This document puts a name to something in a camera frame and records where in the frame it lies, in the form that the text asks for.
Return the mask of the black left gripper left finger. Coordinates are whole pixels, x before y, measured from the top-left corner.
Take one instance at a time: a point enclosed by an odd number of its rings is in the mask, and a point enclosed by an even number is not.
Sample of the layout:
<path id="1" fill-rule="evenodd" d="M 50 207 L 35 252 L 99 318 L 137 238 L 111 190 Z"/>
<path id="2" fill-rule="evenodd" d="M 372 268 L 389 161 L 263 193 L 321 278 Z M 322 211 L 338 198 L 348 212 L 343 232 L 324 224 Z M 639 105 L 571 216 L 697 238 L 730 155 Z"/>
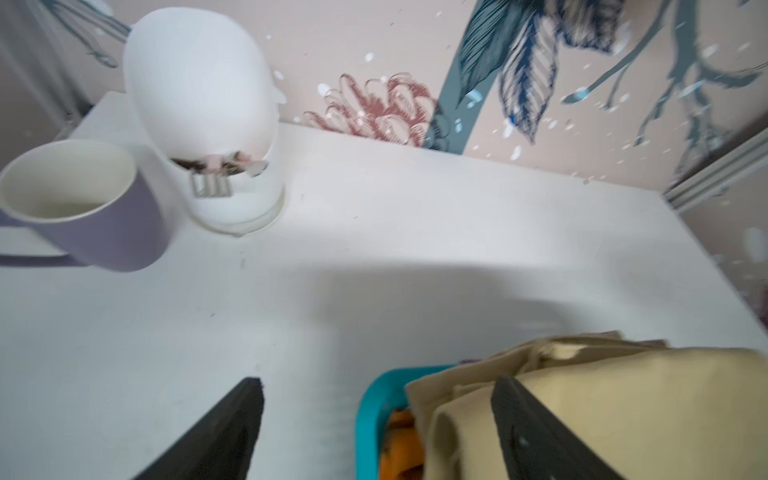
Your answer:
<path id="1" fill-rule="evenodd" d="M 265 398 L 260 379 L 242 379 L 139 479 L 244 479 L 259 437 Z"/>

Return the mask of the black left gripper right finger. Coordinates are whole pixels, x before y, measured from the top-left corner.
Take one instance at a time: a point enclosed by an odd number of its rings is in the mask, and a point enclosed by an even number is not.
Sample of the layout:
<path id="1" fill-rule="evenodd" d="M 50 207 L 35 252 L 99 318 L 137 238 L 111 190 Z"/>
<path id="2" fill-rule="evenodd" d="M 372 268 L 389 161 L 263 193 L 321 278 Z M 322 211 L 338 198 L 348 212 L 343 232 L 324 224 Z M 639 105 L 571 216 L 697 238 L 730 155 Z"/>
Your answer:
<path id="1" fill-rule="evenodd" d="M 522 383 L 495 381 L 491 407 L 510 479 L 619 479 Z"/>

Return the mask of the beige pants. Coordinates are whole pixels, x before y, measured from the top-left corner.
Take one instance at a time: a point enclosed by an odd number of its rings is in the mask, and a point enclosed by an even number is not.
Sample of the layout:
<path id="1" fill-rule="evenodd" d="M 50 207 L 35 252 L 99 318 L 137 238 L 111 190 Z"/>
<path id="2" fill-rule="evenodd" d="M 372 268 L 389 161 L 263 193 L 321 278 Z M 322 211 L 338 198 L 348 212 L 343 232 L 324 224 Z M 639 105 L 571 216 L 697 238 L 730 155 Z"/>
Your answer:
<path id="1" fill-rule="evenodd" d="M 405 388 L 428 479 L 508 479 L 513 447 L 492 393 L 519 382 L 627 479 L 763 479 L 767 359 L 740 348 L 673 348 L 619 332 L 532 340 Z"/>

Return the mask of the orange pants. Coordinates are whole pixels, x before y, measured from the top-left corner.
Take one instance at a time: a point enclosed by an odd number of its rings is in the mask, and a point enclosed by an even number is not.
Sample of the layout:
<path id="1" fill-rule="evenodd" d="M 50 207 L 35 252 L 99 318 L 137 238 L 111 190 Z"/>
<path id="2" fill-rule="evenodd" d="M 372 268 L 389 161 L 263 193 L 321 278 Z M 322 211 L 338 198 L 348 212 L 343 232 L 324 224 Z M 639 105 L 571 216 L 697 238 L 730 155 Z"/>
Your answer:
<path id="1" fill-rule="evenodd" d="M 393 410 L 387 419 L 380 448 L 379 479 L 422 479 L 424 460 L 424 449 L 411 410 Z"/>

